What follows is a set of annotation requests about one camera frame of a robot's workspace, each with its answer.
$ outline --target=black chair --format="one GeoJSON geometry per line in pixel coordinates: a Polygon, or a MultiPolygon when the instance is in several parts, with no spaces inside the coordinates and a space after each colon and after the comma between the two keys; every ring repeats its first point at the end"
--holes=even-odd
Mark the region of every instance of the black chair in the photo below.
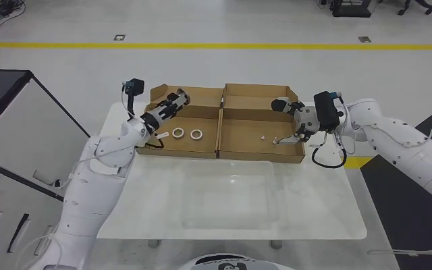
{"type": "MultiPolygon", "coordinates": [[[[432,13],[432,5],[429,5],[426,3],[425,0],[415,0],[417,3],[419,3],[422,7],[426,7],[427,11],[425,12],[426,15],[429,15],[432,13]]],[[[411,0],[405,0],[404,9],[401,9],[398,12],[398,15],[402,16],[405,14],[405,11],[410,7],[411,0]]]]}

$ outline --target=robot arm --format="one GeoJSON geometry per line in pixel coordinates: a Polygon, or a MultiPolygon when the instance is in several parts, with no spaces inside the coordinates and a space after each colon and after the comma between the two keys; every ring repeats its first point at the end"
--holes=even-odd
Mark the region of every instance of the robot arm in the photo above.
{"type": "MultiPolygon", "coordinates": [[[[124,84],[126,94],[140,93],[141,88],[144,88],[144,82],[137,79],[124,84]]],[[[30,270],[86,269],[99,229],[122,193],[135,146],[146,144],[160,126],[176,116],[189,102],[189,96],[179,89],[140,117],[134,115],[129,104],[127,110],[131,118],[121,125],[120,136],[93,136],[88,139],[79,162],[70,174],[57,230],[48,236],[51,243],[30,270]],[[105,175],[93,171],[90,168],[92,159],[116,168],[117,173],[105,175]]]]}
{"type": "MultiPolygon", "coordinates": [[[[361,99],[345,105],[340,93],[322,92],[314,96],[314,101],[314,107],[305,107],[301,102],[290,102],[287,98],[272,102],[274,111],[288,113],[296,122],[296,132],[275,141],[276,144],[307,142],[313,134],[324,131],[335,134],[346,160],[342,136],[350,137],[354,143],[368,141],[384,159],[432,194],[431,136],[425,136],[401,120],[383,117],[373,99],[361,99]],[[342,106],[336,107],[334,99],[339,99],[342,106]]],[[[314,150],[313,157],[318,149],[319,146],[314,150]]],[[[334,168],[343,164],[322,166],[334,168]]]]}

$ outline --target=table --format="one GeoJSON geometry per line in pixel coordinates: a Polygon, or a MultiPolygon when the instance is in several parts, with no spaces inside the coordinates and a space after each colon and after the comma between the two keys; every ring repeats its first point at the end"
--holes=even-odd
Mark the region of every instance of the table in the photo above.
{"type": "MultiPolygon", "coordinates": [[[[144,111],[145,103],[135,103],[144,111]]],[[[101,136],[116,136],[127,120],[121,103],[111,106],[101,136]]],[[[274,163],[277,183],[285,197],[279,219],[269,229],[184,229],[178,225],[178,205],[169,203],[170,167],[175,157],[136,155],[123,193],[98,238],[104,239],[193,239],[193,240],[359,240],[367,235],[365,223],[344,168],[325,169],[311,161],[313,148],[324,134],[305,144],[301,164],[274,163]]],[[[332,139],[320,148],[317,160],[338,164],[340,156],[332,139]]],[[[102,167],[92,164],[102,171],[102,167]]]]}

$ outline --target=open cardboard box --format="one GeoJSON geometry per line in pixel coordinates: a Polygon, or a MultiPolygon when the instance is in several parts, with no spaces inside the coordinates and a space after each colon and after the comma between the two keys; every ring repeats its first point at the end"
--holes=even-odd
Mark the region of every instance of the open cardboard box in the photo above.
{"type": "MultiPolygon", "coordinates": [[[[146,110],[153,109],[178,88],[179,86],[163,84],[152,89],[151,103],[146,110]]],[[[303,160],[303,144],[272,143],[275,137],[288,137],[294,131],[291,115],[271,109],[271,102],[277,97],[298,100],[288,86],[226,84],[225,89],[182,88],[190,95],[191,103],[158,130],[158,134],[169,132],[169,136],[163,139],[165,147],[156,149],[146,146],[138,148],[138,153],[282,163],[300,163],[303,160]],[[184,129],[185,134],[181,140],[172,136],[175,128],[184,129]],[[203,133],[199,141],[190,137],[191,131],[196,129],[203,133]]],[[[155,138],[149,143],[159,144],[155,138]]]]}
{"type": "MultiPolygon", "coordinates": [[[[150,91],[151,102],[146,111],[153,109],[160,101],[166,99],[171,92],[176,92],[180,86],[168,86],[163,84],[150,91]]],[[[178,112],[177,116],[167,121],[158,130],[158,134],[169,132],[169,136],[163,138],[163,149],[152,147],[138,148],[139,154],[161,155],[174,157],[196,157],[205,159],[217,158],[217,146],[219,140],[219,115],[221,114],[222,88],[182,87],[190,96],[190,104],[178,112]],[[175,128],[184,129],[184,137],[176,140],[172,136],[175,128]],[[201,130],[202,139],[191,139],[193,130],[201,130]]],[[[156,138],[149,143],[158,145],[156,138]]]]}
{"type": "Polygon", "coordinates": [[[298,101],[288,86],[226,84],[219,129],[219,158],[282,163],[303,160],[303,144],[272,143],[275,137],[291,136],[295,128],[291,115],[271,109],[271,102],[277,97],[298,101]]]}

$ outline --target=gray floor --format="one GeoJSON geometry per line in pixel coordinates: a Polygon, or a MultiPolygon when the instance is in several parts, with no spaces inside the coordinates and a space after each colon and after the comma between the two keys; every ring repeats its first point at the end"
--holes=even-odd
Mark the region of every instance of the gray floor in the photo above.
{"type": "Polygon", "coordinates": [[[371,249],[388,249],[389,243],[359,169],[347,169],[348,178],[367,227],[364,240],[284,241],[281,250],[268,241],[164,240],[158,249],[146,240],[98,240],[91,270],[175,270],[201,255],[232,252],[273,261],[298,270],[399,269],[393,255],[367,255],[371,249]]]}
{"type": "MultiPolygon", "coordinates": [[[[415,2],[397,16],[385,0],[370,19],[333,18],[314,0],[27,0],[27,11],[0,27],[0,43],[300,43],[431,44],[432,19],[415,2]]],[[[303,101],[323,90],[345,102],[374,98],[384,115],[416,126],[432,113],[432,51],[15,49],[0,47],[0,68],[28,69],[90,134],[98,134],[121,82],[223,87],[227,82],[289,85],[303,101]],[[407,101],[413,109],[405,108],[407,101]]],[[[370,155],[361,148],[360,155],[370,155]]],[[[347,170],[368,230],[359,241],[289,241],[281,250],[260,241],[100,240],[91,269],[177,269],[202,254],[237,252],[296,269],[398,269],[359,170],[347,170]]]]}

